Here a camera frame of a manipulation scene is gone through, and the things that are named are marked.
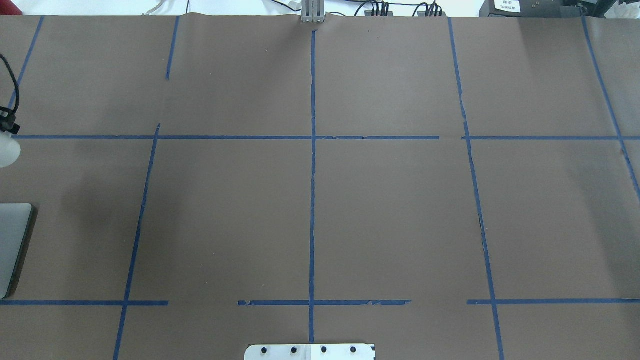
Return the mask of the white plastic cup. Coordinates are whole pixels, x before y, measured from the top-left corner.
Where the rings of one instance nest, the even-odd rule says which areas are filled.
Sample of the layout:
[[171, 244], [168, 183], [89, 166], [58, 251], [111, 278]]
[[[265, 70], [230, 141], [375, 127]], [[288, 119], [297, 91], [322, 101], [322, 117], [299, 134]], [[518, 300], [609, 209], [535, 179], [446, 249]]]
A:
[[13, 165], [22, 153], [22, 148], [12, 134], [6, 131], [0, 133], [0, 168]]

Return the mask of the silver closed laptop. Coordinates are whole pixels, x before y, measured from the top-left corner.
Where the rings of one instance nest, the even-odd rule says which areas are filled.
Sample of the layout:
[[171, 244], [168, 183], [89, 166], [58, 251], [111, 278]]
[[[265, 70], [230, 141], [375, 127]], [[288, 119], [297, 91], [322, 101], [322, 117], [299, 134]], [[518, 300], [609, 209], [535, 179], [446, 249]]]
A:
[[34, 207], [30, 203], [0, 205], [0, 298], [11, 296], [31, 227]]

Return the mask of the black usb hub left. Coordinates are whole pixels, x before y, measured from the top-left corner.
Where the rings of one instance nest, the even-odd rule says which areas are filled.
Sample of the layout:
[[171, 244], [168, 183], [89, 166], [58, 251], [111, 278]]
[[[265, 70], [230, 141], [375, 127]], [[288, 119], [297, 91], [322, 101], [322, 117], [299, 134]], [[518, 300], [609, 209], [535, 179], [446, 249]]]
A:
[[391, 14], [391, 4], [385, 1], [369, 1], [371, 9], [364, 11], [364, 16], [368, 18], [387, 18]]

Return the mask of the black usb hub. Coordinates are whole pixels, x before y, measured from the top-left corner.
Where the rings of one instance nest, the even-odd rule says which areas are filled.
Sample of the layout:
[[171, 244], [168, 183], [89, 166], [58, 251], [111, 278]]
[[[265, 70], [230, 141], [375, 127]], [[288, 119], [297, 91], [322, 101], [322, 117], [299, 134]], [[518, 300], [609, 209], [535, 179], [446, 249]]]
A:
[[387, 18], [391, 14], [391, 4], [385, 1], [369, 1], [371, 9], [364, 11], [364, 16], [368, 18]]
[[436, 0], [433, 0], [430, 3], [423, 2], [417, 5], [412, 14], [413, 17], [418, 18], [442, 18], [444, 17], [445, 11], [438, 4]]

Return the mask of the black usb hub right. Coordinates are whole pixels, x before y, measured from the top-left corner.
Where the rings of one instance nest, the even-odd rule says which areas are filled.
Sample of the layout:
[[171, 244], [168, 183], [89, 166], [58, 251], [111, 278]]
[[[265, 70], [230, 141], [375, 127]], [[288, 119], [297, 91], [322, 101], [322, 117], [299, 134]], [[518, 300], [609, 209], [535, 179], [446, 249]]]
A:
[[417, 5], [412, 14], [413, 17], [418, 18], [442, 18], [444, 17], [445, 11], [438, 4], [436, 0], [433, 0], [430, 3], [423, 2]]

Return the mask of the brown paper table cover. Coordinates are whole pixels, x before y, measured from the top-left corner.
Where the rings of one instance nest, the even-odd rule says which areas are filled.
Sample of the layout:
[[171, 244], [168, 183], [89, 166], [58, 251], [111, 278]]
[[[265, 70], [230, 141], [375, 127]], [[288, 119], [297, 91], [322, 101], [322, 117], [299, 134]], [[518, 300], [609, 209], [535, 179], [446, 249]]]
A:
[[639, 358], [639, 21], [3, 16], [3, 360]]

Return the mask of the black box device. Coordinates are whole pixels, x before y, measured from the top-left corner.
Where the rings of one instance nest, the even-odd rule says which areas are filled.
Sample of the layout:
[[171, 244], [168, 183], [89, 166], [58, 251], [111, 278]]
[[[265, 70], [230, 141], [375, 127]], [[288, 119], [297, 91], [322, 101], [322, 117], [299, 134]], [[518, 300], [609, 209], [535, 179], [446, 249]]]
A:
[[480, 18], [580, 18], [582, 11], [571, 0], [485, 0]]

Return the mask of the aluminium frame post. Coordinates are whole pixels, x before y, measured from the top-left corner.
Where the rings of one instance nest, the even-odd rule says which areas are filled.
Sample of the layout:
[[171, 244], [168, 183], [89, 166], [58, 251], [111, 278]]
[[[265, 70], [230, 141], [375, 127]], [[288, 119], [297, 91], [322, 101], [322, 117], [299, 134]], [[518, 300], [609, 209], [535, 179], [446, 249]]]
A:
[[325, 19], [324, 0], [301, 0], [302, 23], [324, 23]]

